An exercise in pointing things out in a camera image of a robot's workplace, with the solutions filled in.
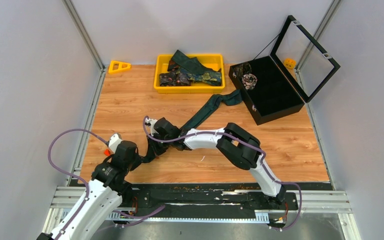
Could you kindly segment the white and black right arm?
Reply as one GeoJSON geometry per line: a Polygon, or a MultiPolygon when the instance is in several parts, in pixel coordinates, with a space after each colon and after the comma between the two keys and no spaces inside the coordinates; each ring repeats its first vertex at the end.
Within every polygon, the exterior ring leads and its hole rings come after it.
{"type": "Polygon", "coordinates": [[[182,131],[164,117],[153,119],[148,116],[142,124],[148,141],[162,151],[170,147],[179,151],[217,149],[232,165],[250,172],[270,208],[278,209],[285,203],[286,189],[269,167],[260,141],[239,125],[229,122],[214,130],[191,128],[182,131]]]}

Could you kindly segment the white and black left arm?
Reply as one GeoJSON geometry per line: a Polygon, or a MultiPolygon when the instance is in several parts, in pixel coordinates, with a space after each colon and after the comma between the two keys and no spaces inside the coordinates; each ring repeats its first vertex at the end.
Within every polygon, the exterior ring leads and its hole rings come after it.
{"type": "Polygon", "coordinates": [[[126,175],[141,164],[137,145],[122,140],[102,163],[96,166],[86,189],[68,215],[39,240],[89,240],[117,207],[133,201],[132,184],[126,175]]]}

